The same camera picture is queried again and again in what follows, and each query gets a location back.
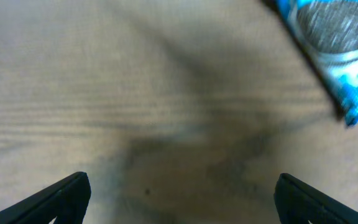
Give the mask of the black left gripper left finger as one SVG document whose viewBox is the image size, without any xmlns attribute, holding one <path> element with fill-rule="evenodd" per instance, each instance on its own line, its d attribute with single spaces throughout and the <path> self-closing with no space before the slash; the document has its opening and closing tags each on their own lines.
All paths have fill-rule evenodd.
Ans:
<svg viewBox="0 0 358 224">
<path fill-rule="evenodd" d="M 75 172 L 0 211 L 0 224 L 82 224 L 91 197 L 87 173 Z"/>
</svg>

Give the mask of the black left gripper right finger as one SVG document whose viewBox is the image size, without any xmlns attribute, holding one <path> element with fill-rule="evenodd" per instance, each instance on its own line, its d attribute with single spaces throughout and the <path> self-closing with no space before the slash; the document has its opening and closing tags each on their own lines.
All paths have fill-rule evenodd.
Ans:
<svg viewBox="0 0 358 224">
<path fill-rule="evenodd" d="M 358 212 L 304 183 L 282 173 L 274 202 L 281 224 L 358 224 Z"/>
</svg>

